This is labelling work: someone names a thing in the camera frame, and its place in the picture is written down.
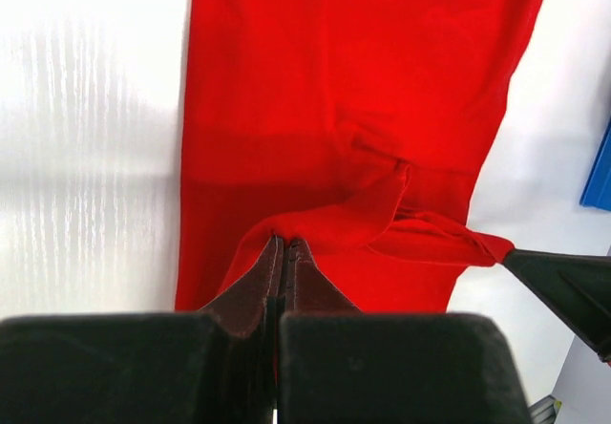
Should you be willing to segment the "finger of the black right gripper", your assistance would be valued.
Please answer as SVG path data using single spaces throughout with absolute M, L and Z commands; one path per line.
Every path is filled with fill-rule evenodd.
M 610 258 L 514 249 L 503 265 L 602 362 L 610 360 Z

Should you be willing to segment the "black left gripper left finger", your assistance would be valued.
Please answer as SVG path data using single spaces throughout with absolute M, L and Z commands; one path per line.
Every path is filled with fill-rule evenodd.
M 190 312 L 28 316 L 1 325 L 5 423 L 268 423 L 284 244 Z

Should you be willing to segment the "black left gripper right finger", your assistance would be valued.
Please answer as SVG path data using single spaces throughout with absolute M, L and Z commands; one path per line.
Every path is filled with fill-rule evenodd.
M 474 314 L 365 314 L 308 245 L 285 259 L 278 328 L 282 423 L 526 423 L 508 344 Z

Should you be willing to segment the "red t-shirt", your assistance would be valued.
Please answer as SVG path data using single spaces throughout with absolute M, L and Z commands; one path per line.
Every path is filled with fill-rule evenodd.
M 176 307 L 274 236 L 364 311 L 442 312 L 505 239 L 467 225 L 543 0 L 192 0 Z

